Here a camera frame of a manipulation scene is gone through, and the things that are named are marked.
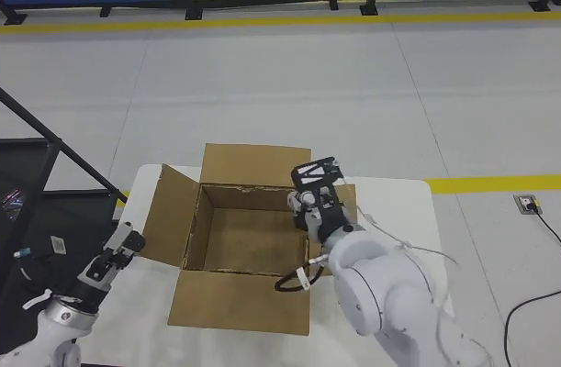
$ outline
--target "floor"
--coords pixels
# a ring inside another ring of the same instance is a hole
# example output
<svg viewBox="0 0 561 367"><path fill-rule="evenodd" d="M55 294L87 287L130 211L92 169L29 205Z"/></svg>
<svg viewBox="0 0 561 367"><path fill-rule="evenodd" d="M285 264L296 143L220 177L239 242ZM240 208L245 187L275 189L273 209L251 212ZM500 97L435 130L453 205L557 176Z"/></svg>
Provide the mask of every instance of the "floor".
<svg viewBox="0 0 561 367"><path fill-rule="evenodd" d="M0 36L0 84L123 190L206 142L311 147L349 175L561 173L556 21ZM26 136L0 106L0 138ZM67 159L48 183L92 187ZM455 313L497 366L511 308L561 288L560 248L512 194L433 196ZM561 191L532 194L561 235ZM516 314L510 345L513 366L561 366L561 296Z"/></svg>

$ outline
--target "power cord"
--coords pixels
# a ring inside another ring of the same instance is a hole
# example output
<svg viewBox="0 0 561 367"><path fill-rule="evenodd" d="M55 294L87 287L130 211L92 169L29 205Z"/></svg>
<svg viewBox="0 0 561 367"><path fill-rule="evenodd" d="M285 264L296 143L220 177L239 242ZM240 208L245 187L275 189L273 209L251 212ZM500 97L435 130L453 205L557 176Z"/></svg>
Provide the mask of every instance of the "power cord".
<svg viewBox="0 0 561 367"><path fill-rule="evenodd" d="M559 241L559 244L561 245L561 239L560 237L557 235L557 233L555 233L555 231L547 224L547 222L545 222L545 219L541 216L541 214L539 214L539 209L537 207L537 205L535 203L530 203L527 206L528 210L532 210L540 219L541 221L545 224L545 226L547 227L547 229L549 229L554 236L557 238L557 240ZM508 340L509 340L509 323L511 322L511 317L512 315L515 313L515 311L517 311L519 308L530 304L531 302L535 302L535 301L539 301L542 299L546 299L549 297L553 297L554 295L561 295L561 290L560 291L556 291L553 293L550 293L549 295L542 295L539 297L535 297L532 299L529 299L525 302L522 302L520 304L518 304L517 306L515 306L509 313L509 315L507 316L507 322L505 322L504 324L504 356L507 360L507 364L509 364L509 367L512 367L511 364L511 360L509 359L509 349L508 349Z"/></svg>

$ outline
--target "yellow floor line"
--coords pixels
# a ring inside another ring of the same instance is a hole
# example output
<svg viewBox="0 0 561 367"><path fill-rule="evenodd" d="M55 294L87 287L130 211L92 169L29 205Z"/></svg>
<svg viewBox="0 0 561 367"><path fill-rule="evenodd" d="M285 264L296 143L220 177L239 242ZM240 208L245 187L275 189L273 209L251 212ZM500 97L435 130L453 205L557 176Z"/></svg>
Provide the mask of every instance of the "yellow floor line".
<svg viewBox="0 0 561 367"><path fill-rule="evenodd" d="M110 32L172 30L191 28L236 28L265 26L318 26L340 24L375 23L478 23L513 22L536 20L561 20L561 12L545 13L490 13L490 14L432 14L432 15L383 15L378 17L255 17L238 19L213 19L198 21L152 21L130 23L65 23L33 24L22 26L0 26L0 34L64 33L64 32Z"/></svg>
<svg viewBox="0 0 561 367"><path fill-rule="evenodd" d="M561 174L430 178L424 181L434 195L561 190ZM124 206L123 202L119 200L118 206Z"/></svg>

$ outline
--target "box flap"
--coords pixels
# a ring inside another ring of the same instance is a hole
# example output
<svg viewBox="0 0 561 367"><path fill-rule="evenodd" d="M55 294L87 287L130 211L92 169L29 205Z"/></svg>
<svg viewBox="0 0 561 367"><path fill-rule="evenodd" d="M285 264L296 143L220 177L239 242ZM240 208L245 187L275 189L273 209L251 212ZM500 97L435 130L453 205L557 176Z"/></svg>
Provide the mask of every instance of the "box flap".
<svg viewBox="0 0 561 367"><path fill-rule="evenodd" d="M309 292L277 292L278 279L182 270L168 325L308 335Z"/></svg>
<svg viewBox="0 0 561 367"><path fill-rule="evenodd" d="M174 266L182 265L197 193L197 182L162 165L143 229L145 248L141 256Z"/></svg>
<svg viewBox="0 0 561 367"><path fill-rule="evenodd" d="M310 149L207 144L200 182L292 187L290 172L310 161Z"/></svg>

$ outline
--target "white table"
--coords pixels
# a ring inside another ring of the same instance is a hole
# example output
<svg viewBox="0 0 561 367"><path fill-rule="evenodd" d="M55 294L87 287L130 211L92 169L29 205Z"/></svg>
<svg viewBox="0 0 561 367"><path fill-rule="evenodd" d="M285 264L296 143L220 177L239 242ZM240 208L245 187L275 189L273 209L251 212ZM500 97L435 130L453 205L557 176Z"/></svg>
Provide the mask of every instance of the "white table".
<svg viewBox="0 0 561 367"><path fill-rule="evenodd" d="M174 167L198 181L200 168ZM142 233L161 165L142 166L121 221ZM441 250L431 190L423 181L351 177L357 203L386 230L417 246ZM370 226L363 218L360 224ZM443 258L417 251L438 290L447 285ZM86 363L114 366L394 366L374 338L359 337L323 277L311 289L308 337L249 331L168 327L179 269L137 258L121 272L101 306L92 334L79 339Z"/></svg>

